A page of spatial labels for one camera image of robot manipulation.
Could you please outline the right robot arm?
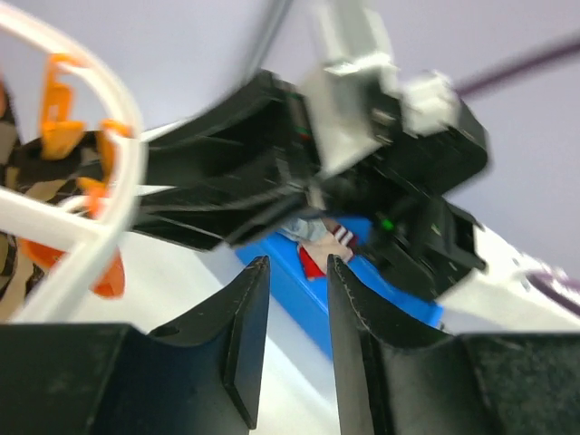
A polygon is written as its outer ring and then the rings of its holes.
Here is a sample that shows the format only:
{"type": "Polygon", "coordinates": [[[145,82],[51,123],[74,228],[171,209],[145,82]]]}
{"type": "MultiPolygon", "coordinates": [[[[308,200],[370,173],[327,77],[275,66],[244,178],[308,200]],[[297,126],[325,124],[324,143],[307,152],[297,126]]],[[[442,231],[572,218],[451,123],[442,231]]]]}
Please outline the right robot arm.
{"type": "Polygon", "coordinates": [[[444,194],[487,164],[486,133],[461,101],[431,133],[403,128],[402,99],[377,80],[346,95],[337,83],[310,94],[270,72],[199,118],[150,142],[145,196],[134,229],[209,251],[242,247],[279,231],[296,242],[305,274],[326,258],[363,255],[382,277],[425,301],[450,290],[485,260],[476,221],[444,194]]]}

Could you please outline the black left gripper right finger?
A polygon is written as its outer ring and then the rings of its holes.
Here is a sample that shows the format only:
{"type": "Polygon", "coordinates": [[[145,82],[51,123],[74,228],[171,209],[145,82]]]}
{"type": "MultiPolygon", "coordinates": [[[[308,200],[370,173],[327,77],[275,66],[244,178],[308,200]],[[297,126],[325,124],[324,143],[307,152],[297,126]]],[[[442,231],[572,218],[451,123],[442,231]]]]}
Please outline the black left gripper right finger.
{"type": "Polygon", "coordinates": [[[327,261],[344,434],[576,434],[576,333],[450,335],[327,261]]]}

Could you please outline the grey sock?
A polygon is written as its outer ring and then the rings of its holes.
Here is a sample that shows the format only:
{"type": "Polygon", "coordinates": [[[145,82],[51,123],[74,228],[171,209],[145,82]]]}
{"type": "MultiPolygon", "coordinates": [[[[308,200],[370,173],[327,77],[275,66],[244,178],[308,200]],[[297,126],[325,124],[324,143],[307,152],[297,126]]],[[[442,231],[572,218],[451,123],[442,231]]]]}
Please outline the grey sock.
{"type": "Polygon", "coordinates": [[[279,232],[296,243],[316,242],[328,233],[328,229],[320,218],[302,219],[292,218],[286,221],[279,232]]]}

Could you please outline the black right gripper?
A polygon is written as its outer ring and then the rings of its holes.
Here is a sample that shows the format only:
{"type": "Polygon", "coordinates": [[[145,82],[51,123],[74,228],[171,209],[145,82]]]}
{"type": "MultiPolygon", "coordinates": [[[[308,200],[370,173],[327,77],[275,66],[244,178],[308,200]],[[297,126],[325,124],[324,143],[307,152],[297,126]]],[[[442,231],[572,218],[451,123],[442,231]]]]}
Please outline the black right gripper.
{"type": "Polygon", "coordinates": [[[481,172],[487,136],[466,105],[459,123],[410,136],[372,120],[380,147],[341,173],[321,176],[306,98],[260,72],[201,117],[150,142],[136,233],[199,251],[241,247],[292,218],[400,218],[481,172]]]}

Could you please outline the white round clip hanger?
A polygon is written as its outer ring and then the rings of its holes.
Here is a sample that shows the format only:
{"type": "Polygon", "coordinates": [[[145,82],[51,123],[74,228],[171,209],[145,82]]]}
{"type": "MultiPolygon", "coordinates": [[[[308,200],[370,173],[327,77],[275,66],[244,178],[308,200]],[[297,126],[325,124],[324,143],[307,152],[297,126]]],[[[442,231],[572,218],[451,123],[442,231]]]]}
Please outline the white round clip hanger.
{"type": "Polygon", "coordinates": [[[147,166],[140,111],[94,53],[2,3],[1,28],[46,55],[39,141],[18,146],[1,122],[1,319],[70,319],[90,297],[119,299],[118,249],[139,204],[147,166]]]}

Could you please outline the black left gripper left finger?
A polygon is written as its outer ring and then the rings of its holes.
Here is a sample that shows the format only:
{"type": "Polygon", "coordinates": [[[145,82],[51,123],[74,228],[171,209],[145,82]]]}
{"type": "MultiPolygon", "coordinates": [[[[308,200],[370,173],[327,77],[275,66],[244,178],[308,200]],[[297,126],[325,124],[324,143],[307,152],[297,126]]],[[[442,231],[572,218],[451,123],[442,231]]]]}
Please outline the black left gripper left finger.
{"type": "Polygon", "coordinates": [[[142,333],[129,324],[1,329],[4,434],[247,434],[257,425],[270,263],[142,333]]]}

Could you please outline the orange clothes peg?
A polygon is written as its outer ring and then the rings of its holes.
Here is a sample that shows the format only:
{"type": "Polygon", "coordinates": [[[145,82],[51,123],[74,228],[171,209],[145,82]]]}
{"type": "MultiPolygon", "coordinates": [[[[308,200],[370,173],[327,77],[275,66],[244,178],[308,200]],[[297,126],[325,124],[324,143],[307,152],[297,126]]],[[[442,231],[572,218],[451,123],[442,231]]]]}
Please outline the orange clothes peg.
{"type": "Polygon", "coordinates": [[[105,120],[99,130],[87,130],[84,122],[70,118],[74,90],[60,80],[60,75],[66,66],[80,65],[80,61],[66,53],[48,56],[40,137],[17,153],[17,185],[26,195],[52,204],[86,195],[81,213],[95,218],[108,193],[115,162],[115,146],[106,130],[126,136],[131,129],[117,121],[105,120]]]}

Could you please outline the brown argyle sock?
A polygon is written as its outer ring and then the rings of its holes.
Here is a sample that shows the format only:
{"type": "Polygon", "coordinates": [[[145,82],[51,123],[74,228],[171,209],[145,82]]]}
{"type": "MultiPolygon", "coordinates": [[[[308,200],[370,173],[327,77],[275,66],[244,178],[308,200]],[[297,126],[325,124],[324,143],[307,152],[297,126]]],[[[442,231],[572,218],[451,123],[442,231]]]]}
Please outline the brown argyle sock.
{"type": "MultiPolygon", "coordinates": [[[[45,159],[40,139],[22,143],[10,92],[1,85],[1,186],[40,202],[56,205],[82,190],[81,167],[111,159],[112,145],[100,131],[85,132],[62,159],[45,159]]],[[[1,233],[1,321],[6,322],[63,253],[49,246],[1,233]]]]}

